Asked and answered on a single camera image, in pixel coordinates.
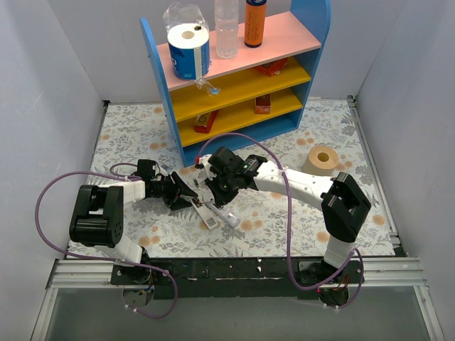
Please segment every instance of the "red box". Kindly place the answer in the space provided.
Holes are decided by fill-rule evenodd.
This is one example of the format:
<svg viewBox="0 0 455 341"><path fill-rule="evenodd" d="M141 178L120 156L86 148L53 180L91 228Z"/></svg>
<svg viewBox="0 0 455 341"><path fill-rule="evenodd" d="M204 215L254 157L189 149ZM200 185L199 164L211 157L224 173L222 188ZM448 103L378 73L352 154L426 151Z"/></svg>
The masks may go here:
<svg viewBox="0 0 455 341"><path fill-rule="evenodd" d="M255 112L256 114L270 114L270 94L256 97Z"/></svg>
<svg viewBox="0 0 455 341"><path fill-rule="evenodd" d="M203 133L208 134L212 129L213 121L215 121L216 115L218 110L214 112L202 114L196 117L196 121L194 122L194 131L196 133Z"/></svg>
<svg viewBox="0 0 455 341"><path fill-rule="evenodd" d="M274 62L265 63L262 65L255 66L257 71L260 71L267 76L271 77L274 75L278 75L279 71L285 67L287 64L287 57L279 60L275 60Z"/></svg>

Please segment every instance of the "orange can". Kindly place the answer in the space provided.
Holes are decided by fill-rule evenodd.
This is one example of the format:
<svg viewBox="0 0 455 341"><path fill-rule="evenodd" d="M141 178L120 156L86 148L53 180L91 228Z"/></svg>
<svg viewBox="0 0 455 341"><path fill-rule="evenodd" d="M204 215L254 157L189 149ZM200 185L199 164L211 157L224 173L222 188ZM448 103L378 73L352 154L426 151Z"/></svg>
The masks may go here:
<svg viewBox="0 0 455 341"><path fill-rule="evenodd" d="M245 11L245 45L258 48L264 38L267 0L247 0Z"/></svg>

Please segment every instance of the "plastic bag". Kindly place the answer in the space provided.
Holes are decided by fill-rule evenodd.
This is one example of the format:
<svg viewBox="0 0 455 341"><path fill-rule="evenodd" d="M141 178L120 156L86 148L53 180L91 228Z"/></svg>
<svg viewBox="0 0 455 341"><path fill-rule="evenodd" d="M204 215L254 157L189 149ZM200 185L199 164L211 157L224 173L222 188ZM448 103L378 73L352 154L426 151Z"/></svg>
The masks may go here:
<svg viewBox="0 0 455 341"><path fill-rule="evenodd" d="M174 26L179 26L179 25L182 25L185 23L194 23L195 25L204 27L207 30L207 32L210 32L208 24L205 21L202 13L200 12L199 6L197 6L195 4L182 4L180 2L175 2L168 7L166 12L164 12L163 20L164 20L164 23L166 24L166 31L168 33ZM208 59L210 59L210 49L209 48L207 48L207 53L208 53ZM173 59L173 65L175 66L176 64L177 64L177 61L175 59ZM208 72L208 69L210 68L210 64L211 64L211 61L208 61L208 64L207 64L207 62L205 63L207 72ZM208 81L204 80L203 76L199 77L196 80L193 80L193 82L196 83L196 86L198 87L198 89L200 89L200 90L205 89L210 96L214 95L214 94L218 94L220 92L220 89L217 87L214 87Z"/></svg>

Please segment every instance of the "clear plastic bottle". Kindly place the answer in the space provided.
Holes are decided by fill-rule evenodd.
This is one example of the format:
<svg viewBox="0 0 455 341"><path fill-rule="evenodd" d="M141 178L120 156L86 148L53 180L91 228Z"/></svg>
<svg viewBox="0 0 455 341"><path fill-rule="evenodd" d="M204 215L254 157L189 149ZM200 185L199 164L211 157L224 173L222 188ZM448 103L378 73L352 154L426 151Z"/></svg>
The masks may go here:
<svg viewBox="0 0 455 341"><path fill-rule="evenodd" d="M234 58L239 50L239 0L215 0L216 54Z"/></svg>

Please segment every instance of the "blue shelf frame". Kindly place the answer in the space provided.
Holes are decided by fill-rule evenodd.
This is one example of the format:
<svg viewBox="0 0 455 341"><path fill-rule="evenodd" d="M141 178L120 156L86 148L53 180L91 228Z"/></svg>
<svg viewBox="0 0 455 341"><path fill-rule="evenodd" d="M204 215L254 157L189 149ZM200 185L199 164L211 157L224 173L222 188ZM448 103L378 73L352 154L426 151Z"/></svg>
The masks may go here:
<svg viewBox="0 0 455 341"><path fill-rule="evenodd" d="M316 50L295 55L295 58L299 61L300 65L311 76L310 82L296 85L291 88L297 98L299 98L300 102L304 105L302 109L253 124L252 126L247 126L236 131L251 136L258 141L270 139L299 127L319 60L321 59L321 54L326 43L328 31L330 29L330 0L292 0L291 13L311 32L311 34L313 34L313 36L321 42L321 47ZM168 85L164 76L163 65L161 64L161 59L159 57L158 50L156 49L154 35L151 32L149 23L145 18L141 18L141 29L172 137L176 140L176 146L182 158L183 165L185 167L193 165L196 155L203 145L203 142L187 147L182 146L180 136L178 134L176 118L173 112L171 95L169 94ZM213 153L220 146L226 146L231 150L235 150L249 146L251 143L252 142L250 140L243 139L239 136L226 136L215 140L207 148L206 152Z"/></svg>

